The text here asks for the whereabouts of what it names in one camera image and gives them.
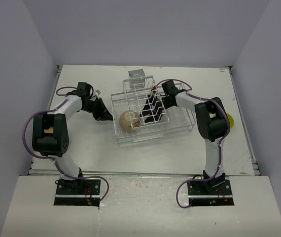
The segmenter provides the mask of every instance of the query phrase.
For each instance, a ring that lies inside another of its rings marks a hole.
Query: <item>black mounting plate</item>
[[[204,189],[202,182],[187,183],[191,206],[233,206],[231,186],[228,179],[212,189]]]
[[[92,197],[90,195],[100,194],[101,181],[99,179],[80,180],[80,187],[76,185],[67,185],[63,187],[61,180],[57,181],[56,195],[54,206],[98,206],[100,205],[100,197]]]

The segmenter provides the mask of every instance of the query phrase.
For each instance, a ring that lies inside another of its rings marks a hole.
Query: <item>white wall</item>
[[[233,67],[233,80],[259,168],[270,176],[281,212],[281,1],[268,4]]]
[[[59,64],[232,65],[268,0],[24,0]]]
[[[24,121],[47,107],[55,69],[23,1],[0,0],[0,233],[31,161],[21,141]]]

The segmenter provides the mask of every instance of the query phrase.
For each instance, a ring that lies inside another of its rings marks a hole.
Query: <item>robotic arm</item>
[[[172,106],[184,107],[195,112],[198,130],[205,140],[206,165],[203,171],[205,182],[196,187],[206,189],[209,193],[219,184],[225,182],[223,169],[223,141],[229,131],[229,122],[218,97],[202,102],[199,97],[190,95],[187,90],[179,90],[173,80],[162,83],[165,97],[162,99],[165,108]]]
[[[77,89],[67,93],[66,100],[57,110],[36,115],[33,122],[32,147],[42,156],[54,158],[57,166],[67,176],[81,177],[80,168],[66,155],[69,146],[67,121],[80,110],[93,114],[97,121],[113,120],[102,98],[93,91],[91,85],[79,82]],[[72,180],[62,174],[63,180]]]

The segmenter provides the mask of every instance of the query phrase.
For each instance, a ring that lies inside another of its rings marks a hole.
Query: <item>white table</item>
[[[144,69],[145,74],[153,75],[156,82],[181,79],[193,87],[195,95],[221,98],[226,112],[235,120],[224,145],[225,172],[227,175],[254,175],[228,69],[64,65],[57,88],[77,86],[78,82],[85,81],[101,91],[101,97],[111,111],[110,93],[122,92],[122,80],[128,78],[128,71],[135,69]],[[54,96],[52,107],[61,100],[62,97]],[[91,114],[80,111],[68,121],[68,131],[70,146],[67,152],[83,171],[201,174],[205,166],[205,144],[197,126],[185,136],[119,147],[113,122],[98,122]],[[53,164],[38,159],[30,171],[36,174],[54,172]]]
[[[281,237],[281,216],[266,176],[230,177],[235,206],[189,209],[175,200],[184,177],[110,178],[100,210],[53,206],[56,179],[19,177],[2,237]],[[183,188],[180,202],[187,200]]]

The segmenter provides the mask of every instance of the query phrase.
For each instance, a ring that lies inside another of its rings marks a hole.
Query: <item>white wire dish rack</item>
[[[196,118],[193,112],[180,107],[165,109],[164,92],[155,86],[153,76],[123,80],[123,92],[111,94],[114,130],[118,144],[159,138],[175,132],[191,132]],[[184,84],[176,83],[178,89]],[[132,132],[119,125],[122,113],[129,112]]]

